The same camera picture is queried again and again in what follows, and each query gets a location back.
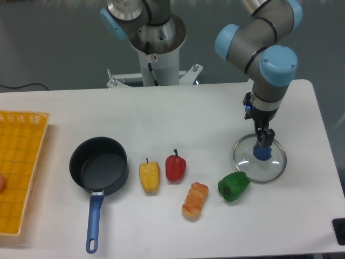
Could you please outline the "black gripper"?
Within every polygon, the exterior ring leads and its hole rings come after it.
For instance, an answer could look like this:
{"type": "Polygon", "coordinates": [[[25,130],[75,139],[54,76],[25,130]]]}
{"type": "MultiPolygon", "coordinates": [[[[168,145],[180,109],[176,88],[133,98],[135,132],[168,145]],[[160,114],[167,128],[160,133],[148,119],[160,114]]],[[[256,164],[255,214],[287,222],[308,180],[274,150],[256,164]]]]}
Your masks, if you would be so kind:
{"type": "Polygon", "coordinates": [[[256,146],[271,147],[275,132],[269,128],[270,121],[278,110],[278,102],[266,102],[259,99],[254,92],[246,93],[243,105],[245,106],[245,119],[254,121],[257,135],[256,146]]]}

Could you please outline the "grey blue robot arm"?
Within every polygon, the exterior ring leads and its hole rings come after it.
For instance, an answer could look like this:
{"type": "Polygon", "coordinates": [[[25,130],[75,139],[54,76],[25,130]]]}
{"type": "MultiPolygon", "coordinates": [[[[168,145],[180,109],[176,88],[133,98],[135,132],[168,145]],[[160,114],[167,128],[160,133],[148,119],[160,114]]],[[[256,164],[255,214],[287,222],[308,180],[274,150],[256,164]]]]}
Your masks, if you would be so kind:
{"type": "MultiPolygon", "coordinates": [[[[302,21],[297,1],[244,1],[252,21],[245,27],[225,26],[215,40],[215,51],[253,81],[245,95],[245,118],[254,121],[256,145],[268,148],[275,116],[291,81],[298,59],[294,51],[278,45],[302,21]]],[[[177,85],[180,82],[180,47],[186,38],[183,21],[171,12],[169,1],[109,1],[100,10],[108,31],[128,39],[136,50],[144,86],[177,85]]]]}

